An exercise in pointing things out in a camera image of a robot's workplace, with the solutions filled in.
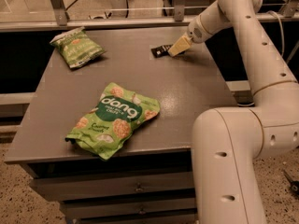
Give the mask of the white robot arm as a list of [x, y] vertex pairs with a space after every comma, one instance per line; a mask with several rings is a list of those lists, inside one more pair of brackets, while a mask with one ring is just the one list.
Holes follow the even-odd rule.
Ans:
[[266, 224], [253, 169], [256, 158], [299, 145], [299, 83], [256, 17], [262, 0], [216, 0], [168, 51], [176, 56], [231, 27], [252, 107], [218, 107], [192, 129], [192, 173], [200, 224]]

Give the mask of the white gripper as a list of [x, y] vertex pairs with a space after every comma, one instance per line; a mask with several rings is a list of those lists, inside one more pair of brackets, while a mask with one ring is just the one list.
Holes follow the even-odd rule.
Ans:
[[189, 49], [192, 43], [204, 43], [219, 31], [230, 27], [231, 23], [221, 11], [218, 1], [215, 1], [189, 23], [186, 34], [171, 46], [168, 54], [175, 57]]

